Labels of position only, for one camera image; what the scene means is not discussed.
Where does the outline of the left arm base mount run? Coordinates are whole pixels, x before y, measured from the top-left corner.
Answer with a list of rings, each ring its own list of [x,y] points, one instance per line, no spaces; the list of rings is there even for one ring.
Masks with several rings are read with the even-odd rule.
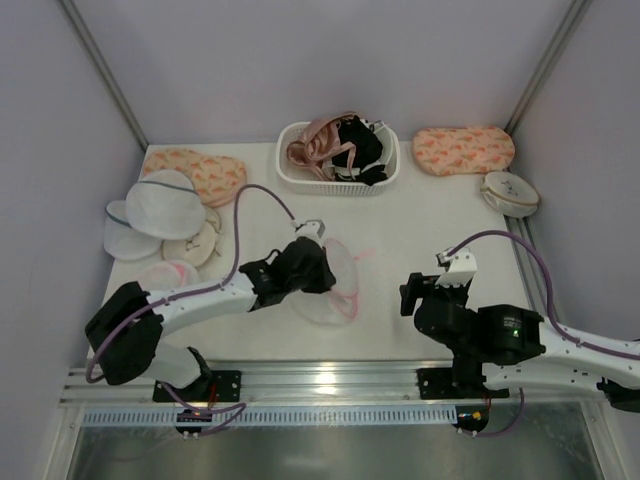
[[[213,370],[210,376],[198,379],[188,387],[172,387],[171,390],[186,403],[238,402],[241,380],[240,370]]]

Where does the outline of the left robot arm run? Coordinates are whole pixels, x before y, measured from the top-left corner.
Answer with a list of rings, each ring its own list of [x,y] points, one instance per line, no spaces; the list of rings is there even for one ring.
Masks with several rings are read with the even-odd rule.
[[[213,371],[196,348],[174,347],[166,337],[216,317],[278,305],[298,291],[321,295],[335,283],[325,248],[308,237],[241,265],[223,280],[167,291],[125,283],[85,327],[93,350],[86,380],[120,386],[149,378],[176,399],[203,401]]]

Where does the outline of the pink-trimmed mesh laundry bag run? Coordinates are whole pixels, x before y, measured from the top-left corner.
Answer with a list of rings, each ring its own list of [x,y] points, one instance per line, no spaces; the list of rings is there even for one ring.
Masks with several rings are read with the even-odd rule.
[[[323,294],[307,294],[302,301],[302,316],[315,325],[346,326],[359,313],[359,267],[364,260],[375,254],[375,250],[369,248],[354,254],[336,238],[327,239],[324,249],[336,283]]]

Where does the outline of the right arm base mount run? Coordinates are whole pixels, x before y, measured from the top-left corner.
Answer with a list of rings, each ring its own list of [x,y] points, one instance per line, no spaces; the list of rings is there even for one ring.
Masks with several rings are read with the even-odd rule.
[[[508,389],[491,390],[481,373],[464,376],[453,367],[429,367],[416,370],[417,386],[422,400],[506,399]]]

